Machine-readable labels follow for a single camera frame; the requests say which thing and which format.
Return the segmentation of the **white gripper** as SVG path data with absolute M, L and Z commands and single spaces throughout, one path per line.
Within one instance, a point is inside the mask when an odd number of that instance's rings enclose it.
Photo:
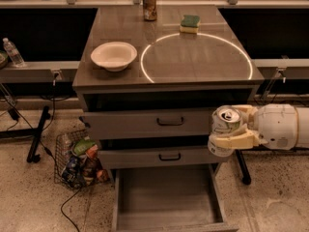
M 291 150 L 296 145 L 297 112 L 293 106 L 271 103 L 257 108 L 250 104 L 237 104 L 233 108 L 240 112 L 243 123 L 254 122 L 259 134 L 252 130 L 241 134 L 213 133 L 209 137 L 211 146 L 243 150 L 262 144 L 271 150 Z

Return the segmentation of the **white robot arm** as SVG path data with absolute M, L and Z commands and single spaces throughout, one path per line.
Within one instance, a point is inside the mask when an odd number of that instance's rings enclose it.
M 309 147 L 309 108 L 286 103 L 223 105 L 212 113 L 208 147 L 217 156 L 264 146 L 270 150 Z

